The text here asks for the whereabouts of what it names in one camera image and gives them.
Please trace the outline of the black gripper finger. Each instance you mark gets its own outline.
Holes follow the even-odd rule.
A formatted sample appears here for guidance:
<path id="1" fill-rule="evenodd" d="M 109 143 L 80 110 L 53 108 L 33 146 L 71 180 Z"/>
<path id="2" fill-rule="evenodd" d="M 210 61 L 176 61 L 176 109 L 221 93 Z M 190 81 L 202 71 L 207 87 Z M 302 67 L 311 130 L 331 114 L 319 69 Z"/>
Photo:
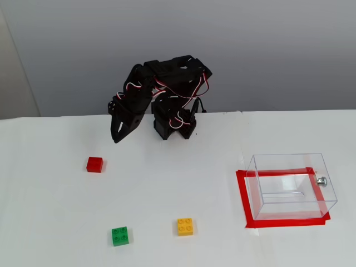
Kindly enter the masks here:
<path id="1" fill-rule="evenodd" d="M 128 136 L 132 131 L 134 131 L 141 120 L 144 117 L 144 113 L 132 113 L 132 112 L 123 112 L 118 115 L 118 130 L 116 143 L 123 140 L 126 136 Z"/>
<path id="2" fill-rule="evenodd" d="M 121 120 L 117 113 L 119 100 L 117 96 L 113 96 L 112 100 L 108 103 L 108 113 L 111 115 L 110 133 L 114 143 L 120 141 Z"/>

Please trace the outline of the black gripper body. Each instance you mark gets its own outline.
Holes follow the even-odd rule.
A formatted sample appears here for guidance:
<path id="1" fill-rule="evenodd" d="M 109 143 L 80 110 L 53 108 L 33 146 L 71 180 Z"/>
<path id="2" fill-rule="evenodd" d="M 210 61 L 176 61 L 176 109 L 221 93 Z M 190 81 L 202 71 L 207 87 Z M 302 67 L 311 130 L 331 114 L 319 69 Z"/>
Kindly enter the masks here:
<path id="1" fill-rule="evenodd" d="M 144 113 L 152 100 L 152 83 L 126 82 L 123 86 L 123 96 L 120 99 L 120 113 Z"/>

